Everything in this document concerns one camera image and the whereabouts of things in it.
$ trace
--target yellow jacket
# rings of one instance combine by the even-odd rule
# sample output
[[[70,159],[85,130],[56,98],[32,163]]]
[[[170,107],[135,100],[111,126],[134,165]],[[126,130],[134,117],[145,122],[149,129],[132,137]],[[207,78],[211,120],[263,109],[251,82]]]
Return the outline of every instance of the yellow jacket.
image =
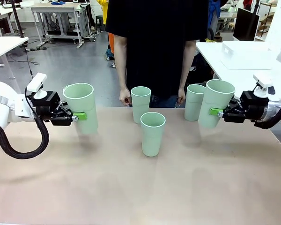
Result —
[[[102,6],[103,23],[106,24],[108,2],[106,0],[97,0],[97,2]]]

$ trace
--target person in yellow clothing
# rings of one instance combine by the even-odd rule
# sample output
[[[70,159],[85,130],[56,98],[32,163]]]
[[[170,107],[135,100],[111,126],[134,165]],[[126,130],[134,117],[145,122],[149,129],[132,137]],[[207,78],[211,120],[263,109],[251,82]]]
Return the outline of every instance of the person in yellow clothing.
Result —
[[[109,0],[97,0],[97,2],[102,6],[102,11],[103,11],[103,24],[106,25],[106,18],[107,18],[107,9],[108,9],[108,2]],[[111,33],[108,33],[108,41],[109,41],[109,46],[112,55],[110,55],[109,48],[106,51],[107,54],[107,60],[113,60],[114,59],[114,35]]]

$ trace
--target person wearing black shirt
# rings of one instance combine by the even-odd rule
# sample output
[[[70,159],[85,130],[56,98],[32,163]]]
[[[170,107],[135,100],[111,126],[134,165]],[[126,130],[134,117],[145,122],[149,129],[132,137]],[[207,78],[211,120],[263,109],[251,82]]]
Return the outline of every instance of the person wearing black shirt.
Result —
[[[109,0],[105,30],[115,34],[119,100],[131,105],[130,90],[151,89],[150,107],[185,101],[185,82],[196,40],[207,37],[208,0]]]

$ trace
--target black t-shirt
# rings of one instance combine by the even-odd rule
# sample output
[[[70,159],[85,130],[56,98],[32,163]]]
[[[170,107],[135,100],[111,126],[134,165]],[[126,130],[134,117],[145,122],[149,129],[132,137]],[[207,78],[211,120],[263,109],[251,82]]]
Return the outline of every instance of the black t-shirt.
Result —
[[[186,41],[207,36],[208,0],[109,0],[105,30],[127,38],[128,89],[177,95]]]

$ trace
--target computer screen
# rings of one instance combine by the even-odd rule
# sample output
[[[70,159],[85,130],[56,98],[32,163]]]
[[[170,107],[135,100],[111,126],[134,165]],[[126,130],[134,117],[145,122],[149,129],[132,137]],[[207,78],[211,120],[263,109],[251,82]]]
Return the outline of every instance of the computer screen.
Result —
[[[247,36],[250,23],[253,19],[253,25]],[[235,22],[234,34],[233,37],[239,41],[254,41],[257,28],[259,24],[259,15],[254,15],[253,13],[239,8],[237,11],[237,19]]]

